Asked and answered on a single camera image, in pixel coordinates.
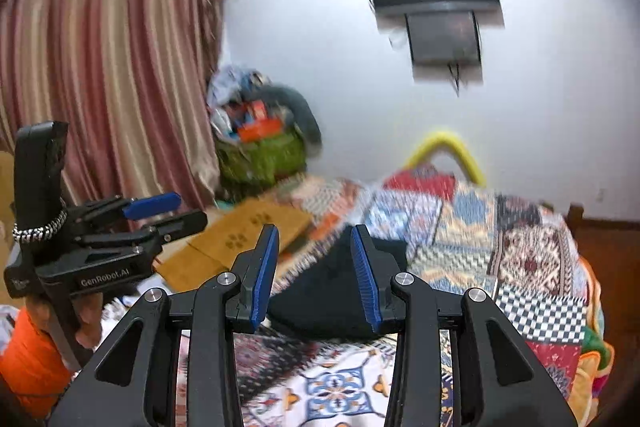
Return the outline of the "left hand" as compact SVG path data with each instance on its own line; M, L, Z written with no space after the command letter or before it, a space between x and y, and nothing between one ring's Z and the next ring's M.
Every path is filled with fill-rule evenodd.
M37 296L27 296L25 306L37 329L52 336L51 326L54 312L51 303ZM103 295L92 294L78 297L73 301L73 307L79 321L79 329L75 333L76 340L82 347L94 349L102 337Z

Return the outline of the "orange sleeve forearm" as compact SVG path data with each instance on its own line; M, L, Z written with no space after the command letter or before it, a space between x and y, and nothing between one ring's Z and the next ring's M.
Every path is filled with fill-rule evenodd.
M49 416L72 381L54 342L32 323L25 308L17 313L11 340L1 353L1 376L38 421Z

